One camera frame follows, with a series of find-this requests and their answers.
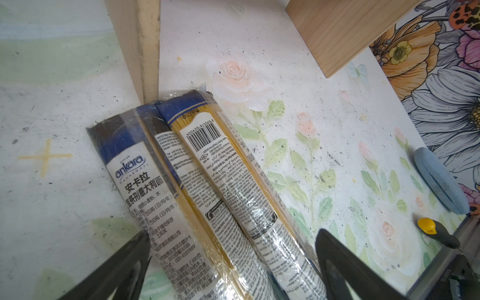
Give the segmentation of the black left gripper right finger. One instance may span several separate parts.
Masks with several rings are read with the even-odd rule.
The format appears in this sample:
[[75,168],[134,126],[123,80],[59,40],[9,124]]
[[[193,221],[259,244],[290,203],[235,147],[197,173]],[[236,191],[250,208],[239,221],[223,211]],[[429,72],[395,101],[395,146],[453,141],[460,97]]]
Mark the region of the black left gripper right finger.
[[349,288],[362,300],[405,300],[328,230],[320,229],[315,242],[327,299],[351,300]]

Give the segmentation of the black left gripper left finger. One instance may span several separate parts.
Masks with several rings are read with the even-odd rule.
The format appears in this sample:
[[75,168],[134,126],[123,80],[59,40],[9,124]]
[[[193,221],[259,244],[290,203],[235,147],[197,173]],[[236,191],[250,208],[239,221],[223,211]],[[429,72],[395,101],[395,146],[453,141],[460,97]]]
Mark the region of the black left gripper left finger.
[[62,300],[138,300],[150,264],[150,237],[138,232]]

